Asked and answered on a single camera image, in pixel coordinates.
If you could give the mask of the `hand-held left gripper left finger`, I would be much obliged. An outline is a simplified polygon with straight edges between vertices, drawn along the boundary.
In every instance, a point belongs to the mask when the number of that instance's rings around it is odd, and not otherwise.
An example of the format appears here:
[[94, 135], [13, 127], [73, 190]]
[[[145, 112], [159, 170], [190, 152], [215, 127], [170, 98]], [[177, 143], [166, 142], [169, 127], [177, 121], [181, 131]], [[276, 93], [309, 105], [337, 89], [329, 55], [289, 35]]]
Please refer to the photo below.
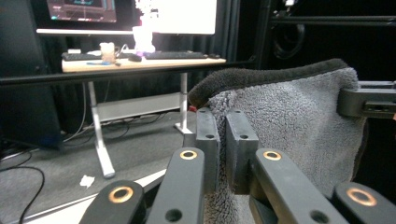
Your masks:
[[205, 154], [205, 194], [217, 191], [219, 178], [219, 133], [214, 115], [203, 107], [196, 113], [196, 146]]

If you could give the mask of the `grey microfibre towel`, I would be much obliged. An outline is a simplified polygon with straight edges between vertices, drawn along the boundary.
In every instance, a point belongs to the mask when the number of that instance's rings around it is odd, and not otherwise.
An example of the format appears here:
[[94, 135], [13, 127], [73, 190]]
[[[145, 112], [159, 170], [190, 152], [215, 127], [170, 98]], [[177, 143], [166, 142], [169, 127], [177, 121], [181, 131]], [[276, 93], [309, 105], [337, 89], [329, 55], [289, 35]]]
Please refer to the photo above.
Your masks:
[[325, 194], [352, 178], [361, 145], [363, 119], [336, 112], [339, 91], [358, 87], [356, 71], [333, 59], [283, 70], [225, 69], [188, 94], [195, 107], [212, 110], [219, 133], [225, 116], [242, 110], [259, 140], [285, 151]]

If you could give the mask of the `black metal crossbar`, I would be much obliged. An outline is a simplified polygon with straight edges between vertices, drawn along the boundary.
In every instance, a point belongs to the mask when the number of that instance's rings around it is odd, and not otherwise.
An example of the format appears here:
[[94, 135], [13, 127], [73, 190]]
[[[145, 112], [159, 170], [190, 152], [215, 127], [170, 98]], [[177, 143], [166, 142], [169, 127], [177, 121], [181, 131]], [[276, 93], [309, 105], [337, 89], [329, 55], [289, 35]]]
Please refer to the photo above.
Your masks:
[[274, 16], [272, 24], [396, 27], [396, 16]]

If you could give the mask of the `white paper scrap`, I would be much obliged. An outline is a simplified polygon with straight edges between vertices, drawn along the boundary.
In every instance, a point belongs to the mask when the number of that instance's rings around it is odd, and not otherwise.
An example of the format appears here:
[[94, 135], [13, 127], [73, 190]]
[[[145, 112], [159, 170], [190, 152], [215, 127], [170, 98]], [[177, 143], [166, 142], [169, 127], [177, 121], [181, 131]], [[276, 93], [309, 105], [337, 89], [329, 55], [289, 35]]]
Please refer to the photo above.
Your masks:
[[88, 175], [84, 175], [81, 179], [79, 184], [82, 187], [85, 187], [86, 189], [88, 189], [94, 182], [95, 177], [94, 176], [88, 176]]

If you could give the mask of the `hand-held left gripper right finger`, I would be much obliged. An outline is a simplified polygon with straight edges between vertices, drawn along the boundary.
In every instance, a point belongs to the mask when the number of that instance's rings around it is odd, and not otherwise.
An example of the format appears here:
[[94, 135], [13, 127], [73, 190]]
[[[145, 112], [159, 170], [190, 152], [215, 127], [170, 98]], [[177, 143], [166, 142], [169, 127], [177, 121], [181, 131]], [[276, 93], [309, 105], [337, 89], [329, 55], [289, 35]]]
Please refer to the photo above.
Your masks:
[[231, 109], [226, 115], [226, 176], [231, 191], [236, 195], [249, 194], [249, 160], [259, 147], [245, 113]]

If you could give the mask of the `white monitor shelf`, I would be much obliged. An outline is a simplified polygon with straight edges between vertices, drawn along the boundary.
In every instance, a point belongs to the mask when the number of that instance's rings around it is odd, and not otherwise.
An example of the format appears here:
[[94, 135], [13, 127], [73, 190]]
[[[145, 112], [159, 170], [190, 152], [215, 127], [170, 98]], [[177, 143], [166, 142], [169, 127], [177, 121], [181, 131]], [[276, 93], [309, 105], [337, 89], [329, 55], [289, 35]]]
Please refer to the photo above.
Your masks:
[[41, 35], [133, 35], [133, 31], [36, 29]]

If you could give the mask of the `dark-screen computer monitor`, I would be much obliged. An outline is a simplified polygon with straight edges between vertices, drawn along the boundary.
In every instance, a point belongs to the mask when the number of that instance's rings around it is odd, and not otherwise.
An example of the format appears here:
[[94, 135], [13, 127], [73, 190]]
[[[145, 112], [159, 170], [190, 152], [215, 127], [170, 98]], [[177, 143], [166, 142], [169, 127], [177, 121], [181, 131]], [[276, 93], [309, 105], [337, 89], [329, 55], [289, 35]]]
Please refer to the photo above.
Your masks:
[[56, 21], [116, 22], [114, 0], [47, 0]]

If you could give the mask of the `wooden desk with white legs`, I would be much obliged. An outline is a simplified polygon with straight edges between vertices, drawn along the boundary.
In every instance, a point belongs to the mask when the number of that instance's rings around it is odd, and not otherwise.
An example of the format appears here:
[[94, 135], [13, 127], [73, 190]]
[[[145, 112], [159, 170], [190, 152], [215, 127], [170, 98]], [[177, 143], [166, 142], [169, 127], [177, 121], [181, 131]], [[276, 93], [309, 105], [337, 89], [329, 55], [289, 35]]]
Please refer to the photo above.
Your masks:
[[[117, 66], [122, 69], [130, 68], [148, 68], [148, 67], [159, 67], [159, 66], [170, 66], [170, 65], [184, 65], [184, 64], [196, 64], [196, 63], [225, 63], [224, 59], [187, 59], [187, 60], [146, 60], [143, 59], [142, 62], [130, 62], [126, 59], [118, 60], [118, 65], [111, 64], [107, 66], [102, 65], [87, 65], [87, 62], [99, 63], [99, 60], [92, 61], [74, 61], [74, 62], [62, 62], [63, 71], [65, 73], [73, 72], [91, 72], [91, 71], [104, 71], [104, 70], [115, 70]], [[188, 112], [188, 73], [179, 73], [180, 75], [180, 91], [178, 93], [182, 96], [182, 104], [179, 109], [180, 112], [180, 122], [175, 124], [175, 127], [183, 134], [191, 133], [188, 129], [187, 122], [187, 112]], [[115, 170], [113, 168], [111, 159], [107, 153], [106, 144], [102, 134], [101, 123], [96, 112], [96, 106], [99, 104], [96, 101], [96, 93], [94, 88], [94, 83], [92, 81], [88, 82], [88, 90], [91, 102], [92, 120], [96, 135], [95, 147], [98, 155], [98, 159], [102, 168], [102, 173], [104, 178], [112, 178], [115, 175]]]

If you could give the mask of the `white bottle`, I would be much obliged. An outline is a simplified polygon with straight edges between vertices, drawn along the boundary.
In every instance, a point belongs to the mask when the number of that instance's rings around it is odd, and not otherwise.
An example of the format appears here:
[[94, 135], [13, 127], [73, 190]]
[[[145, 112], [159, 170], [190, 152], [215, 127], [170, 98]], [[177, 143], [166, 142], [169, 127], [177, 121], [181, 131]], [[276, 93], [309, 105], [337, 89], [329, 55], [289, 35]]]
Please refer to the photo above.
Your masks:
[[139, 53], [152, 53], [156, 49], [152, 44], [152, 32], [143, 26], [133, 27], [134, 49]]

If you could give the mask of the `black horizontal metal rail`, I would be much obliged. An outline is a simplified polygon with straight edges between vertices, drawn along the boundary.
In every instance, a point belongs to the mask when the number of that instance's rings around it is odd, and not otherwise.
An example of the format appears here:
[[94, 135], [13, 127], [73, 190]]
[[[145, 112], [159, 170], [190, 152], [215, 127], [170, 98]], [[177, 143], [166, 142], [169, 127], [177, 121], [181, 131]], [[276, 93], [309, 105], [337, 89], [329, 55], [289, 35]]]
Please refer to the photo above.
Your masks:
[[179, 74], [190, 72], [216, 71], [233, 67], [253, 67], [253, 61], [242, 61], [233, 63], [196, 63], [184, 65], [170, 65], [148, 68], [130, 68], [122, 69], [117, 66], [115, 70], [91, 71], [91, 72], [73, 72], [52, 75], [36, 75], [30, 77], [1, 77], [0, 88], [14, 88], [17, 86], [30, 85], [59, 85], [81, 83], [89, 81], [103, 81], [110, 79], [126, 79], [136, 76], [154, 75], [154, 74]]

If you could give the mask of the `dark upright panel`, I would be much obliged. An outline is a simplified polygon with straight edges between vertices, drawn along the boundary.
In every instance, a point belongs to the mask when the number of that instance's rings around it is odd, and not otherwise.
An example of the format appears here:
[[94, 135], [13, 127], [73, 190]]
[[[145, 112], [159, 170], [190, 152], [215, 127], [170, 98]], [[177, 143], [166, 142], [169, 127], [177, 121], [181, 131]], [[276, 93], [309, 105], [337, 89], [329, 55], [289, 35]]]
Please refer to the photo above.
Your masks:
[[64, 147], [52, 89], [32, 83], [46, 73], [29, 0], [0, 0], [0, 139]]

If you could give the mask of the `short black keyboard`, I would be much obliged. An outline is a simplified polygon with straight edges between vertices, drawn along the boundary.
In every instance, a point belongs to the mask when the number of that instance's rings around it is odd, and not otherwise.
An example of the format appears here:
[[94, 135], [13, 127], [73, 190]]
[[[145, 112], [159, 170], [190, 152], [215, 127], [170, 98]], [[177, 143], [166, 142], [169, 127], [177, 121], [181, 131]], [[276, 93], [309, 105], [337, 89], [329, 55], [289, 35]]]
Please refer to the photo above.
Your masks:
[[67, 53], [62, 54], [62, 58], [66, 62], [73, 61], [90, 61], [90, 60], [101, 60], [102, 57], [98, 55], [85, 54], [85, 53]]

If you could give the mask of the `black metal stand post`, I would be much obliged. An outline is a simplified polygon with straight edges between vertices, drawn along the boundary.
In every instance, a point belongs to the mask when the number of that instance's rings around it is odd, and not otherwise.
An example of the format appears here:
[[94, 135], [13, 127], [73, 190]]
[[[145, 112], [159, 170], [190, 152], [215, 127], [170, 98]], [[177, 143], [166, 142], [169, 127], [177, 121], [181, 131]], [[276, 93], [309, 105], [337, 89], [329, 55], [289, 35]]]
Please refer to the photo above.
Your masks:
[[268, 23], [270, 19], [272, 0], [261, 0], [257, 21], [257, 29], [254, 44], [254, 67], [256, 69], [262, 68], [263, 52], [265, 49], [266, 33], [268, 30]]

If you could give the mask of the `long black keyboard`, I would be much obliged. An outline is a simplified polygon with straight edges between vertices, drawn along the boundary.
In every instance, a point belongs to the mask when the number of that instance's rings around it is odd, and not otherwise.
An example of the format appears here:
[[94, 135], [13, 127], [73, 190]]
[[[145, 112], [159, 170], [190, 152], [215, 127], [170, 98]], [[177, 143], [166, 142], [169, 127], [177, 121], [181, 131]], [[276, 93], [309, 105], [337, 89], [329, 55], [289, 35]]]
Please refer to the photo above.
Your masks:
[[155, 51], [145, 52], [147, 60], [184, 60], [184, 59], [206, 59], [202, 52], [195, 51]]

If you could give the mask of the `bright white-screen computer monitor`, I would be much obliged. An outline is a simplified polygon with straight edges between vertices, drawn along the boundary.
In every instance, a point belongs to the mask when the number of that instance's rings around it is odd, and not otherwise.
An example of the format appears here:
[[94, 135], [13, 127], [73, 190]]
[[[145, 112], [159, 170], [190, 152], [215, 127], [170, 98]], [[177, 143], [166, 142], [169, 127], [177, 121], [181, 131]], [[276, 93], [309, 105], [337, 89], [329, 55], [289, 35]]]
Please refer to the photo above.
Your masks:
[[153, 33], [213, 35], [217, 0], [135, 0], [141, 24]]

